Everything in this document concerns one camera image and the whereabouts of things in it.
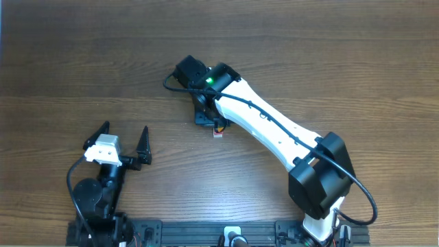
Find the wood grain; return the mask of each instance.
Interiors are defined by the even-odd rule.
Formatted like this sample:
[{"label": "wood grain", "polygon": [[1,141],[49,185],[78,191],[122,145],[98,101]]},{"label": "wood grain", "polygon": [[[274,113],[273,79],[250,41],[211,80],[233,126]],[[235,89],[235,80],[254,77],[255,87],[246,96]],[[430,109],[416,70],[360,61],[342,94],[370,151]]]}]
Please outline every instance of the wood grain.
[{"label": "wood grain", "polygon": [[[161,81],[191,54],[226,62],[298,124],[345,140],[379,219],[373,244],[436,245],[437,1],[3,0],[0,244],[63,245],[65,175],[105,120],[153,165],[128,172],[119,210],[166,221],[300,219],[277,159],[238,126],[193,124]],[[83,164],[74,181],[94,176]],[[370,217],[357,188],[342,206]]]}]

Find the small robot arm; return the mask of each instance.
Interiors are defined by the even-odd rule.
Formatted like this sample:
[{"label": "small robot arm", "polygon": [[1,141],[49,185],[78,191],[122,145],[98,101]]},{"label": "small robot arm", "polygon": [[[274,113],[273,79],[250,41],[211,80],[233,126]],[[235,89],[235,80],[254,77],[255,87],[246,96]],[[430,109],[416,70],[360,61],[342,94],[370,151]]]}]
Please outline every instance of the small robot arm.
[{"label": "small robot arm", "polygon": [[[170,77],[185,89],[167,85]],[[229,126],[235,123],[259,140],[282,162],[289,176],[289,195],[305,212],[302,227],[318,245],[327,243],[338,226],[338,209],[355,179],[343,140],[307,130],[260,98],[235,70],[224,63],[211,68],[192,56],[176,65],[165,88],[189,92],[195,106],[195,124]],[[344,169],[332,166],[329,157]]]}]

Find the black cable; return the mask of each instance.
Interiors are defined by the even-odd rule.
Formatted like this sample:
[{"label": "black cable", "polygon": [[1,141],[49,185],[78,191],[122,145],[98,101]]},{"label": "black cable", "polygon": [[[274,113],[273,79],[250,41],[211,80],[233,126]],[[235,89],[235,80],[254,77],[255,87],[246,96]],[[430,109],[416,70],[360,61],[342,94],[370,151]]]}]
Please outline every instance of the black cable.
[{"label": "black cable", "polygon": [[81,158],[78,159],[70,167],[69,171],[67,172],[67,188],[69,189],[70,197],[71,197],[71,200],[73,201],[73,205],[75,205],[76,212],[78,213],[78,216],[81,219],[82,224],[84,225],[85,229],[87,230],[87,232],[91,236],[91,241],[93,242],[93,246],[97,247],[97,240],[96,240],[95,233],[91,230],[91,227],[88,225],[87,221],[84,219],[84,216],[82,215],[81,210],[80,210],[78,204],[76,203],[75,196],[73,195],[73,190],[71,188],[71,182],[70,182],[70,177],[71,177],[73,170],[75,170],[75,168],[84,160],[84,158],[85,158],[84,155],[81,156]]},{"label": "black cable", "polygon": [[367,190],[367,188],[365,188],[364,185],[359,180],[357,180],[356,177],[354,177],[354,175],[352,175],[351,173],[346,171],[341,165],[337,164],[334,160],[332,160],[328,156],[320,153],[315,148],[313,148],[313,147],[309,146],[308,144],[306,144],[305,142],[301,141],[298,137],[293,135],[287,128],[285,128],[281,123],[279,123],[275,118],[273,118],[269,113],[267,113],[261,107],[257,106],[256,104],[252,103],[249,100],[245,100],[245,99],[242,99],[242,98],[234,96],[234,95],[229,95],[227,93],[220,93],[220,92],[215,92],[215,91],[206,91],[206,90],[200,90],[200,89],[177,89],[177,88],[169,87],[169,86],[167,86],[167,81],[168,81],[168,79],[170,79],[171,76],[172,76],[172,74],[167,76],[165,81],[163,82],[163,86],[167,90],[174,91],[174,92],[180,92],[180,93],[201,93],[201,94],[208,94],[208,95],[216,95],[216,96],[228,97],[228,98],[237,100],[239,102],[245,103],[245,104],[247,104],[247,105],[249,105],[251,107],[255,107],[259,112],[262,113],[262,115],[267,117],[268,121],[272,121],[273,123],[275,123],[281,130],[283,130],[285,133],[287,133],[287,135],[290,138],[292,138],[296,143],[298,143],[301,146],[303,146],[306,149],[308,149],[315,157],[317,157],[319,159],[322,159],[322,160],[325,160],[326,162],[329,162],[332,166],[334,166],[339,171],[341,171],[343,174],[348,176],[361,189],[361,191],[366,195],[367,199],[370,202],[370,205],[372,206],[372,218],[370,220],[368,220],[368,221],[354,220],[351,217],[349,217],[349,216],[345,215],[344,213],[342,213],[340,210],[337,210],[337,212],[344,219],[346,219],[347,221],[349,221],[351,223],[359,225],[359,226],[367,226],[367,225],[370,225],[373,222],[375,222],[375,220],[378,218],[377,204],[373,200],[372,195]]}]

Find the black metal base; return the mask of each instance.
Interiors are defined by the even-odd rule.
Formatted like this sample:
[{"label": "black metal base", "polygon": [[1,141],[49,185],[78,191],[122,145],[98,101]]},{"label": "black metal base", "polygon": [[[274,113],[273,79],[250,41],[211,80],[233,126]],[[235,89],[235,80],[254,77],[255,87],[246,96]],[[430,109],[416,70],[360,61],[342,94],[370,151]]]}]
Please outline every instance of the black metal base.
[{"label": "black metal base", "polygon": [[[161,220],[132,220],[134,234],[140,235],[142,246],[217,246],[220,235],[226,226],[240,226],[241,234],[246,236],[250,246],[294,247],[295,244],[283,237],[293,237],[303,232],[302,222],[279,220],[276,222],[162,222]],[[351,244],[349,246],[369,246],[367,226],[356,226],[341,221],[351,227]],[[66,246],[75,246],[75,224],[69,225]]]}]

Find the wooden surface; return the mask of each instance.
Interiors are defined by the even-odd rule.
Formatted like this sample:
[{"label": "wooden surface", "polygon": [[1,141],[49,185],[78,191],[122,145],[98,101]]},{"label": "wooden surface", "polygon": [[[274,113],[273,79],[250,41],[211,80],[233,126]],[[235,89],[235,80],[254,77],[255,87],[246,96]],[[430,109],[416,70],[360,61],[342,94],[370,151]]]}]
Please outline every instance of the wooden surface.
[{"label": "wooden surface", "polygon": [[[63,245],[65,176],[105,120],[153,165],[119,210],[165,221],[302,219],[275,156],[239,126],[213,139],[161,82],[191,54],[226,62],[298,124],[347,143],[379,207],[373,244],[438,243],[437,1],[3,0],[0,244]],[[84,163],[75,182],[94,177]],[[357,188],[342,210],[369,218]]]}]

